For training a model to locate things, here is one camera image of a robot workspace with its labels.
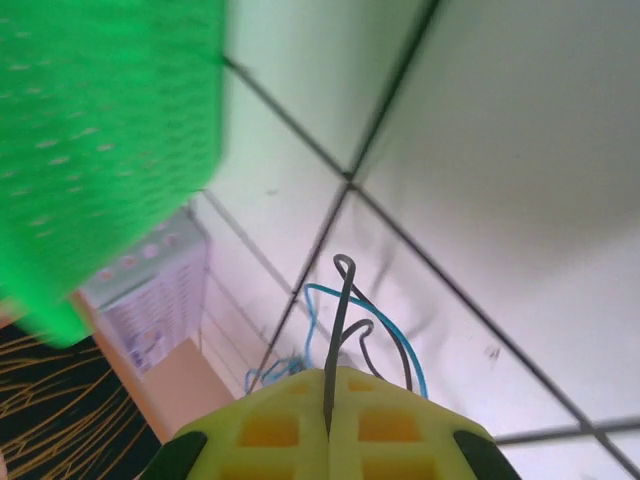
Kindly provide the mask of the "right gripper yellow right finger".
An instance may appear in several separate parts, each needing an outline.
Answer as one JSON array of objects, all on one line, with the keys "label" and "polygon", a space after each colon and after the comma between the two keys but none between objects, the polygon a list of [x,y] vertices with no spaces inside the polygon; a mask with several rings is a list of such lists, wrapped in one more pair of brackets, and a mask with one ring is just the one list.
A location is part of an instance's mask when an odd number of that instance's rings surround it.
[{"label": "right gripper yellow right finger", "polygon": [[336,375],[331,479],[516,479],[478,423],[349,367]]}]

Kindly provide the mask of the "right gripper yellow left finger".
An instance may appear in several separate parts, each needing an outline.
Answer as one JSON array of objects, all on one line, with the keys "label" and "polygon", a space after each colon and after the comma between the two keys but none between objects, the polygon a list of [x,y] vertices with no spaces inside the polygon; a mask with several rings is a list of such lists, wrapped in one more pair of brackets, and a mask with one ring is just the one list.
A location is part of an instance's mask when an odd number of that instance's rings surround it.
[{"label": "right gripper yellow left finger", "polygon": [[324,372],[306,370],[185,426],[144,479],[327,479]]}]

